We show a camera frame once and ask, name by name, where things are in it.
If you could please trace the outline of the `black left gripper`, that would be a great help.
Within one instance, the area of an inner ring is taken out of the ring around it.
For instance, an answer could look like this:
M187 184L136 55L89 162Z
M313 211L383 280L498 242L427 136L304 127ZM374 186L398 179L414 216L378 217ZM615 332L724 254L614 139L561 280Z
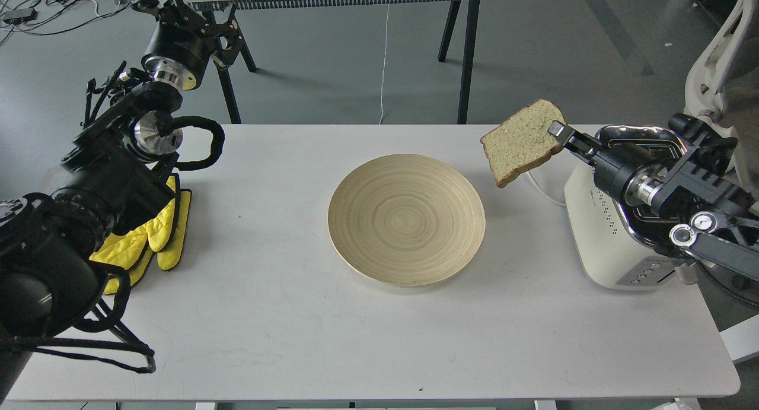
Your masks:
M205 18L183 0L130 0L130 7L157 19L143 69L152 80L178 90L199 87L211 59L218 69L233 65L245 45L236 19L210 24L208 32Z

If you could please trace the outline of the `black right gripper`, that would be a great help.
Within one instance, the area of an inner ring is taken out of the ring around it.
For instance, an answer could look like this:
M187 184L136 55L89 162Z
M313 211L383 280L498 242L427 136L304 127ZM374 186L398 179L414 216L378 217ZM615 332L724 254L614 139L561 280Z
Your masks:
M593 136L554 120L548 134L583 163L594 167L594 184L618 204L643 205L637 185L632 183L640 175L651 175L661 161L650 151L632 143L604 148Z

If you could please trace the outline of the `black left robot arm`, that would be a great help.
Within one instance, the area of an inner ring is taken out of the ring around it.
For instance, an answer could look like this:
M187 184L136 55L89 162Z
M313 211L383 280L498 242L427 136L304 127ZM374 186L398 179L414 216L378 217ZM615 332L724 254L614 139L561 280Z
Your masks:
M130 6L154 16L154 34L140 68L123 63L104 85L89 82L83 131L60 162L71 179L51 195L2 201L2 398L34 353L155 371L155 352L122 323L127 272L90 256L178 201L174 170L219 160L222 126L173 113L209 62L222 71L249 53L236 5L224 23L184 0Z

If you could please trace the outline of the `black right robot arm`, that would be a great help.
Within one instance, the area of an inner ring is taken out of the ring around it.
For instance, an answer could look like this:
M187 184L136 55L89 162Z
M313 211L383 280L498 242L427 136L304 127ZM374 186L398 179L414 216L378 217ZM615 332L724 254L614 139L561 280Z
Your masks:
M685 145L676 159L652 154L637 139L604 144L557 120L548 134L588 164L594 186L619 205L645 205L671 221L666 233L649 237L656 253L712 262L757 281L755 199L724 178L737 138L683 113L669 119L668 129Z

